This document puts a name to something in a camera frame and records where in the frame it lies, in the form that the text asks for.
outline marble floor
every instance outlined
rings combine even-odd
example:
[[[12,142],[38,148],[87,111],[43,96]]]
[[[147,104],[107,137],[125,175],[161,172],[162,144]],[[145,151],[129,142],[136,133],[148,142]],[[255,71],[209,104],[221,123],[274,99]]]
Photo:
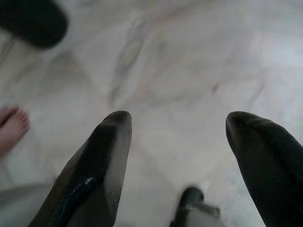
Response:
[[[107,114],[127,110],[133,142],[116,226],[168,226],[182,189],[197,183],[227,227],[263,227],[225,118],[249,111],[303,142],[303,3],[59,3],[70,27],[53,49],[0,31],[0,104],[24,106],[32,121],[0,161],[1,187],[52,182]]]

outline human foot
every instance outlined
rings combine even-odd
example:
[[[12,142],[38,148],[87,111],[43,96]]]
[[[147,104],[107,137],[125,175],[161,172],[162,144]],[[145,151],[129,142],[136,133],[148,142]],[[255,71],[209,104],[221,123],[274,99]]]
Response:
[[[25,135],[30,127],[27,113],[18,108],[0,128],[0,157],[8,153]]]
[[[0,127],[2,127],[10,116],[15,114],[17,110],[17,106],[5,106],[0,108]]]

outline floor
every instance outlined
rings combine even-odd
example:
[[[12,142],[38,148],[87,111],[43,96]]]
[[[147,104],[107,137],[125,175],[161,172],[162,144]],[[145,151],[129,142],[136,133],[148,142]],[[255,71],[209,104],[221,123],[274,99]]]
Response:
[[[51,182],[97,124],[133,116],[118,227],[168,226],[188,184],[227,227],[263,227],[225,136],[242,110],[303,142],[299,0],[66,0],[67,36],[36,50],[0,31],[0,103],[32,130],[1,160],[11,188]]]

